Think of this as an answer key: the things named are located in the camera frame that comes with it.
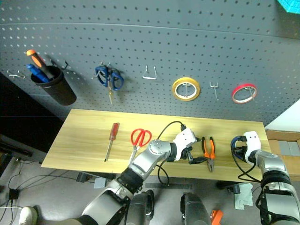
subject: white wall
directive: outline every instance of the white wall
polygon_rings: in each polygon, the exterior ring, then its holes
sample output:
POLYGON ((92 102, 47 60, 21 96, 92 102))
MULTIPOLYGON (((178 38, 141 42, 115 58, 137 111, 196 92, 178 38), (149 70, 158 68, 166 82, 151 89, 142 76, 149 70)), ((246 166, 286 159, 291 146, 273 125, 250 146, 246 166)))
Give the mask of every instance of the white wall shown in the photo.
POLYGON ((273 120, 266 129, 300 132, 300 100, 273 120))

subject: silver robot arm segment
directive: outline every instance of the silver robot arm segment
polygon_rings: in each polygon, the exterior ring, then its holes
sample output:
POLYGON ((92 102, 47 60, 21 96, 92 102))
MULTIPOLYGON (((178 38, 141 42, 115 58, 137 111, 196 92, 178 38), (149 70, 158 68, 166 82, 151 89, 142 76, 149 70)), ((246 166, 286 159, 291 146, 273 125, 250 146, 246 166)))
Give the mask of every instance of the silver robot arm segment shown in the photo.
POLYGON ((262 191, 256 201, 263 225, 300 224, 300 202, 291 185, 284 162, 273 153, 261 150, 256 132, 246 132, 238 137, 247 146, 236 148, 237 157, 251 165, 256 163, 262 172, 262 191))
POLYGON ((179 160, 182 151, 197 142, 191 129, 186 128, 174 139, 174 143, 152 140, 121 175, 112 180, 83 211, 98 225, 117 224, 135 192, 142 189, 144 180, 159 161, 179 160))

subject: pegboard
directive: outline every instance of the pegboard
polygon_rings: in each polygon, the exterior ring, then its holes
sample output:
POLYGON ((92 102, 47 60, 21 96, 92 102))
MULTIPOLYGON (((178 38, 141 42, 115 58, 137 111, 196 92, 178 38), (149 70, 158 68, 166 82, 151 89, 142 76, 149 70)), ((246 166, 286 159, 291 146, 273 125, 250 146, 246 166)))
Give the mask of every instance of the pegboard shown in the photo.
POLYGON ((1 72, 20 70, 13 82, 57 116, 71 108, 263 121, 265 125, 300 98, 300 16, 274 0, 191 1, 3 1, 1 72), (35 49, 48 64, 63 67, 77 95, 57 104, 30 80, 25 52, 35 49), (108 90, 95 76, 101 61, 121 71, 125 83, 108 90), (145 66, 157 80, 142 79, 145 66), (196 79, 199 97, 182 102, 173 82, 196 79), (215 99, 210 82, 218 83, 215 99), (258 88, 254 101, 237 105, 231 92, 241 83, 258 88))

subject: wooden table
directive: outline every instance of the wooden table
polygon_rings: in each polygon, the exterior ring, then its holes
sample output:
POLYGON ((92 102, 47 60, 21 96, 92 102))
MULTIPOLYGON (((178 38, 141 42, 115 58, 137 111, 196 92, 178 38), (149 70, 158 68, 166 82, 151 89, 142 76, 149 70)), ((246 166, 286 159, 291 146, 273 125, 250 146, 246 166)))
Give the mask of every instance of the wooden table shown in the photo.
MULTIPOLYGON (((209 172, 206 162, 197 165, 188 164, 188 160, 165 163, 164 168, 170 177, 239 181, 237 176, 241 172, 231 156, 230 141, 247 131, 256 131, 262 143, 262 150, 270 151, 262 122, 72 109, 42 167, 121 173, 127 167, 132 152, 131 132, 136 128, 143 128, 151 131, 153 138, 156 138, 162 129, 174 120, 182 121, 199 138, 205 136, 209 139, 212 136, 216 146, 216 158, 213 172, 209 172), (104 162, 108 137, 114 122, 119 122, 120 128, 108 161, 104 162)), ((180 124, 172 124, 161 136, 161 140, 172 142, 179 132, 180 124)), ((200 142, 193 145, 192 155, 203 156, 200 142)), ((244 169, 250 168, 250 165, 240 160, 239 162, 244 169)), ((258 168, 254 169, 251 175, 261 179, 258 168)))

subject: shoe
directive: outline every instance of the shoe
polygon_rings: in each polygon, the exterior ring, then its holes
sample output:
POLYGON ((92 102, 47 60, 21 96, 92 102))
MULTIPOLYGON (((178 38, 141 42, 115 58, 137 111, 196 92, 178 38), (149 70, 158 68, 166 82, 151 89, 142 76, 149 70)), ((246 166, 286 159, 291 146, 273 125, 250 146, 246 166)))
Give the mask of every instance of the shoe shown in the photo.
POLYGON ((21 210, 19 225, 36 225, 38 213, 33 207, 26 206, 21 210))

